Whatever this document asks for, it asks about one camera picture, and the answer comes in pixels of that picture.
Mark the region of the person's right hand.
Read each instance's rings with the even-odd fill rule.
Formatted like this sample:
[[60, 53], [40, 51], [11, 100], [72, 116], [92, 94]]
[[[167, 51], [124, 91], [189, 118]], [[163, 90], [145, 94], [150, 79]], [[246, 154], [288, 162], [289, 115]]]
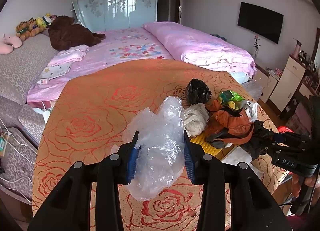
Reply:
[[[294, 197], [299, 196], [299, 193], [302, 188], [302, 180], [304, 180], [304, 178], [301, 178], [297, 174], [293, 174], [291, 192]], [[306, 178], [304, 180], [304, 184], [308, 187], [311, 187], [311, 188], [315, 187], [315, 191], [313, 193], [313, 198], [315, 198], [315, 200], [317, 201], [319, 199], [319, 176], [314, 175], [312, 177]]]

